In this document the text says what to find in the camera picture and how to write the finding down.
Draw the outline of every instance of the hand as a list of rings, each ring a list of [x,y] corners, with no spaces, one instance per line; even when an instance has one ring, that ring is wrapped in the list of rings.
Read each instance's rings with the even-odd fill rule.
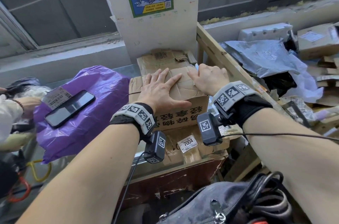
[[[176,101],[169,97],[169,90],[181,78],[182,74],[175,75],[164,83],[168,71],[168,68],[163,72],[161,72],[161,69],[158,69],[154,74],[148,74],[141,88],[137,102],[143,102],[149,105],[154,113],[172,108],[187,108],[192,106],[191,102]]]
[[[192,70],[187,74],[199,90],[211,96],[230,82],[225,68],[211,67],[203,63],[199,65],[199,71]]]
[[[16,101],[20,102],[23,106],[23,115],[24,119],[32,119],[34,108],[41,104],[40,97],[22,97],[16,98]]]

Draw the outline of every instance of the red cord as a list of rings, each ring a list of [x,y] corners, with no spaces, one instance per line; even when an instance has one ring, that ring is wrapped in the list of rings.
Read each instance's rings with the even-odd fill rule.
[[[8,201],[11,202],[11,203],[17,203],[17,202],[21,202],[22,200],[25,200],[25,199],[29,196],[29,194],[30,194],[30,192],[31,192],[31,190],[32,190],[31,185],[28,184],[27,180],[24,179],[24,178],[20,175],[20,173],[18,173],[18,175],[19,175],[19,181],[20,181],[20,183],[23,184],[23,185],[26,187],[26,192],[23,194],[22,197],[16,198],[16,197],[13,196],[12,191],[11,191],[11,192],[10,192],[10,195],[9,195],[9,197],[8,197]]]

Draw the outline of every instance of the backpack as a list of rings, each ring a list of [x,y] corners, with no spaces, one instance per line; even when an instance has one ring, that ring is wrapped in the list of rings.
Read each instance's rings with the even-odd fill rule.
[[[282,173],[274,172],[257,174],[250,182],[211,184],[161,215],[158,224],[291,223],[292,207],[282,181]]]

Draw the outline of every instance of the smartphone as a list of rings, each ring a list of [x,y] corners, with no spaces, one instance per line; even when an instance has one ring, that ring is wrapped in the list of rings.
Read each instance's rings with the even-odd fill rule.
[[[53,128],[62,126],[67,120],[77,115],[83,108],[95,100],[95,96],[86,90],[77,93],[62,105],[45,116],[45,120]]]

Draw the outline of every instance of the sleeve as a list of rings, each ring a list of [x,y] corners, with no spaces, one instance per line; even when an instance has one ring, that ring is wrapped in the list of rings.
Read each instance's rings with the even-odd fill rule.
[[[0,96],[0,144],[10,135],[12,124],[22,114],[23,110],[20,105],[12,100],[6,100],[4,95]]]

